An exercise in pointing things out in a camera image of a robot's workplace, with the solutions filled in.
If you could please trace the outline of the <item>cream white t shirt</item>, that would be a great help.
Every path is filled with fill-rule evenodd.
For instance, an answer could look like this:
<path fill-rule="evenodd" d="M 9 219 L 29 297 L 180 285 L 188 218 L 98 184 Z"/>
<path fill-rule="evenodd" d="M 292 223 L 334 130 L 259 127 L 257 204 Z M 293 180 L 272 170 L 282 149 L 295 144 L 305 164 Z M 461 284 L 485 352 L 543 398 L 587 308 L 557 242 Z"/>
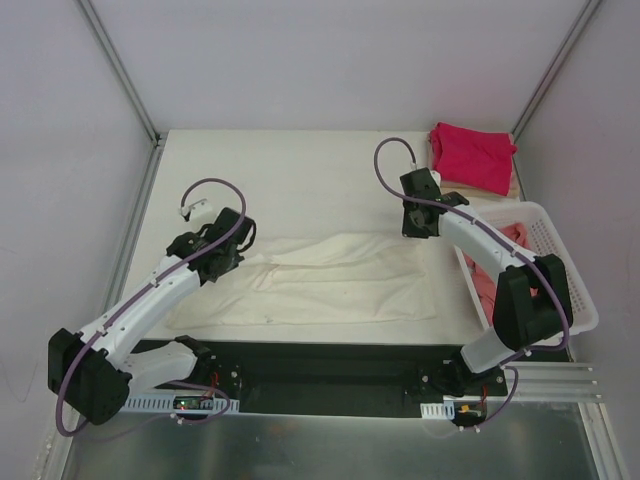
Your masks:
<path fill-rule="evenodd" d="M 416 240 L 383 233 L 258 242 L 232 272 L 168 315 L 172 330 L 430 320 L 431 280 Z"/>

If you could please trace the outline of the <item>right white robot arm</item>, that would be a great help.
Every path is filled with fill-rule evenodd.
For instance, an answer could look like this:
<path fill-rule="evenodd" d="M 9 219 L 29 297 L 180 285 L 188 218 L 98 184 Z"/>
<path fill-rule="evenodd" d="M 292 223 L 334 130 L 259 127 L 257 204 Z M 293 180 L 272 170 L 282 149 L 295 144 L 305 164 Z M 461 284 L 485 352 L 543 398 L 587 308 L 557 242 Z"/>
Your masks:
<path fill-rule="evenodd" d="M 534 349 L 551 350 L 546 340 L 566 346 L 573 324 L 566 269 L 555 254 L 540 256 L 488 224 L 457 192 L 443 195 L 431 171 L 400 177 L 405 218 L 420 238 L 441 237 L 469 256 L 494 282 L 492 326 L 463 346 L 461 363 L 450 369 L 452 387 L 473 394 L 485 371 Z"/>

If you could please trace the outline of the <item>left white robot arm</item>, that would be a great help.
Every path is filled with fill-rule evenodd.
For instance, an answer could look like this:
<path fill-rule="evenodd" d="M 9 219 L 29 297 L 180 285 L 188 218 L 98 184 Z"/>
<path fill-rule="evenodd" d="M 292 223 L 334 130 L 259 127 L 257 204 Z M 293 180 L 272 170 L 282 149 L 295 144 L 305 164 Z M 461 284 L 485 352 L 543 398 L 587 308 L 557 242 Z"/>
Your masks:
<path fill-rule="evenodd" d="M 176 237 L 129 297 L 76 333 L 58 330 L 48 342 L 47 378 L 56 406 L 102 425 L 130 396 L 156 386 L 177 380 L 191 389 L 211 386 L 213 354 L 188 335 L 146 352 L 134 349 L 182 300 L 237 268 L 256 234 L 253 219 L 224 208 L 214 222 Z"/>

